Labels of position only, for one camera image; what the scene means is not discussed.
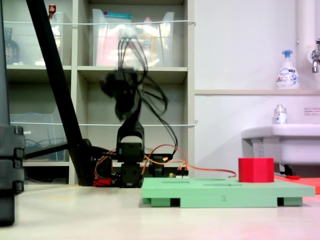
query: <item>table surface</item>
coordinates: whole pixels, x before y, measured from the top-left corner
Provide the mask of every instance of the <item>table surface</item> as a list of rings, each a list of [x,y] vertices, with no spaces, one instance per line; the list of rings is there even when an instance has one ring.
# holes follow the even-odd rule
[[[302,207],[151,208],[141,189],[26,185],[1,240],[319,240],[320,195]]]

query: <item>white shelf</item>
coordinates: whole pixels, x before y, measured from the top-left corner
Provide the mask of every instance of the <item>white shelf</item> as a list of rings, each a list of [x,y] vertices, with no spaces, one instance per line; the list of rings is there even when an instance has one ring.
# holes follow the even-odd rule
[[[77,70],[88,82],[97,83],[116,69],[112,66],[78,66]],[[150,67],[148,69],[148,76],[158,84],[182,84],[187,73],[187,67]]]
[[[68,167],[68,161],[24,161],[24,167]]]
[[[117,162],[117,161],[112,162],[112,166],[114,168],[120,168],[122,164],[123,164],[123,162]],[[164,167],[165,168],[177,168],[181,164],[182,164],[182,162],[174,162],[174,163],[166,164],[166,165],[164,165]],[[143,167],[144,165],[145,165],[145,162],[140,163],[140,167]]]
[[[283,96],[283,95],[320,95],[320,89],[198,89],[195,90],[195,95],[244,95],[244,96]]]
[[[183,5],[184,0],[89,0],[89,3],[109,5]]]
[[[71,83],[71,66],[62,66],[67,83]],[[7,65],[9,83],[48,83],[46,66]]]

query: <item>bottle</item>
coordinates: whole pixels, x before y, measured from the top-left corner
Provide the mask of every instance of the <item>bottle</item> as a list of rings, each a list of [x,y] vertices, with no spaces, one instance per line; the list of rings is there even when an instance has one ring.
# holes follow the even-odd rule
[[[281,104],[277,105],[274,109],[274,122],[275,124],[287,124],[287,109]]]
[[[51,24],[51,29],[52,29],[52,33],[53,33],[53,36],[54,36],[54,41],[55,41],[55,45],[58,49],[58,52],[59,52],[59,55],[61,56],[61,52],[62,52],[62,49],[61,49],[61,32],[60,32],[60,28],[59,28],[59,25],[56,24],[57,21],[56,19],[53,19],[54,18],[54,14],[56,13],[57,11],[57,7],[56,5],[54,4],[50,4],[49,5],[49,21],[50,21],[50,24]]]
[[[285,57],[285,61],[280,69],[278,78],[275,82],[277,89],[299,89],[300,78],[297,69],[291,61],[290,55],[293,54],[291,50],[285,50],[282,52]]]
[[[52,18],[54,17],[54,14],[56,13],[56,10],[57,10],[56,5],[54,5],[54,4],[50,4],[49,5],[49,15],[48,15],[48,17],[49,17],[50,23],[52,21]]]
[[[20,48],[18,44],[12,40],[12,28],[4,28],[4,48],[6,64],[14,64],[20,61]]]
[[[152,20],[149,16],[145,18],[143,21],[143,34],[139,36],[140,39],[143,40],[143,51],[144,55],[146,57],[147,63],[149,67],[154,67],[155,64],[157,63],[156,61],[156,38],[154,36],[154,32],[159,31],[158,26],[155,26],[152,24]]]

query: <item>white sink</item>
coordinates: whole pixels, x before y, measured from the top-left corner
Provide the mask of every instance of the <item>white sink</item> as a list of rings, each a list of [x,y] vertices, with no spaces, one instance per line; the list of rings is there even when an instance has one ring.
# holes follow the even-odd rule
[[[244,130],[241,137],[263,142],[259,157],[271,157],[280,164],[320,165],[320,124],[253,127]]]

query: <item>green foam board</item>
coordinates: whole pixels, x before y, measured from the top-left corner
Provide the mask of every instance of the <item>green foam board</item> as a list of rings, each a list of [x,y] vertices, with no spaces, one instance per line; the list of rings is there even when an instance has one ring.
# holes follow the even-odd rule
[[[171,207],[177,200],[181,208],[277,207],[279,202],[301,206],[302,197],[315,195],[312,186],[281,180],[246,183],[237,178],[147,177],[142,184],[142,203],[152,207]]]

